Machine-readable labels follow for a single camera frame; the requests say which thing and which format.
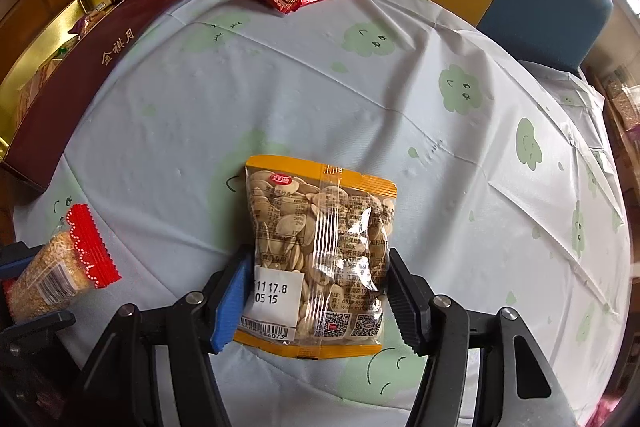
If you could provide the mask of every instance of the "yellow bag edge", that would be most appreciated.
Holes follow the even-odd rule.
[[[246,331],[236,330],[234,340],[245,346],[258,347],[272,355],[288,357],[290,359],[344,359],[347,357],[363,357],[375,355],[382,351],[382,344],[359,346],[293,346],[285,344],[273,344],[266,339],[254,337]]]
[[[251,156],[246,161],[246,166],[254,169],[263,169],[274,172],[290,172],[295,176],[302,176],[320,181],[324,172],[327,172],[326,164],[313,162],[311,160],[302,160],[300,158],[290,158],[289,156],[276,156],[269,154],[259,154]],[[360,172],[342,169],[340,172],[340,185],[347,188],[355,188],[356,190],[364,190],[378,196],[387,198],[397,198],[398,188],[396,184],[371,176],[370,174],[361,174]]]

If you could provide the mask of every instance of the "qr code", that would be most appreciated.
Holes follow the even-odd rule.
[[[352,337],[375,337],[380,331],[382,324],[382,314],[368,315],[366,313],[358,314],[356,317],[356,325],[351,331]]]
[[[316,337],[343,337],[349,327],[350,313],[324,312],[316,323]]]

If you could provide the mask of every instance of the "wrinkled tablecloth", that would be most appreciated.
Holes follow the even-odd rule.
[[[327,0],[288,16],[181,2],[111,73],[47,192],[15,210],[18,239],[36,245],[88,203],[122,274],[71,306],[66,347],[82,363],[121,304],[201,288],[251,238],[242,182],[226,181],[250,155],[291,155],[395,181],[391,244],[410,270],[468,309],[516,308],[585,423],[622,340],[628,228],[601,97],[526,67],[429,0]],[[212,366],[235,426],[404,425],[425,360],[390,312],[382,341],[375,357],[322,361],[231,343]],[[159,374],[173,427],[166,351]]]

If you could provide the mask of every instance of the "cardboard box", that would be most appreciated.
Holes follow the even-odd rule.
[[[75,0],[20,56],[0,84],[1,166],[44,192],[68,140],[117,62],[160,14],[179,0],[123,0],[60,60],[16,128],[20,90],[66,42],[76,20],[102,0]]]

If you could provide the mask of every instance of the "cartoon face print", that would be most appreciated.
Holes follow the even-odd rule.
[[[418,357],[400,336],[396,320],[385,310],[383,349],[372,357],[352,357],[338,381],[338,395],[361,403],[398,406],[398,393],[420,383],[426,357]]]
[[[575,341],[578,344],[581,344],[585,340],[587,340],[587,337],[589,336],[589,331],[591,330],[591,321],[593,319],[593,314],[595,310],[596,310],[596,305],[592,302],[591,304],[589,304],[587,311],[584,312],[584,316],[582,317],[582,320],[580,321],[580,325],[578,326],[578,332],[575,335]]]
[[[478,79],[455,64],[440,73],[438,81],[444,107],[449,112],[468,114],[482,104]]]
[[[571,94],[565,94],[560,97],[560,105],[572,105],[574,107],[586,107],[582,101],[580,94],[573,92]]]
[[[242,242],[252,241],[251,220],[246,206],[244,163],[255,154],[288,155],[289,149],[268,141],[261,130],[240,137],[234,150],[215,165],[209,185],[212,245],[221,251],[234,251]]]
[[[536,164],[542,162],[542,150],[535,138],[536,131],[533,124],[523,118],[516,130],[516,154],[520,163],[529,166],[532,171],[536,170]]]
[[[354,24],[344,33],[342,47],[348,52],[355,52],[361,57],[388,55],[393,53],[396,45],[391,33],[373,23]]]
[[[591,196],[595,198],[598,193],[598,182],[596,181],[596,176],[589,167],[587,167],[587,180]]]
[[[236,10],[218,15],[204,22],[195,22],[183,45],[183,49],[192,53],[205,50],[216,50],[224,46],[229,40],[250,22],[249,15]]]
[[[349,73],[347,66],[345,66],[341,62],[334,62],[333,64],[331,64],[331,69],[336,73]]]
[[[66,211],[68,211],[68,209],[71,207],[72,204],[74,204],[74,200],[71,196],[66,197],[64,201],[62,200],[54,201],[53,214],[55,216],[60,216],[60,219],[58,220],[59,225],[62,225],[62,223],[64,223]]]
[[[600,170],[602,172],[604,172],[604,165],[602,163],[602,156],[600,156],[601,154],[604,154],[604,153],[601,153],[600,151],[591,151],[591,152],[593,153],[593,157],[596,158],[596,162],[598,162],[598,165],[600,166]]]
[[[580,211],[580,201],[575,202],[574,220],[571,232],[571,246],[574,248],[578,259],[584,250],[584,216]]]

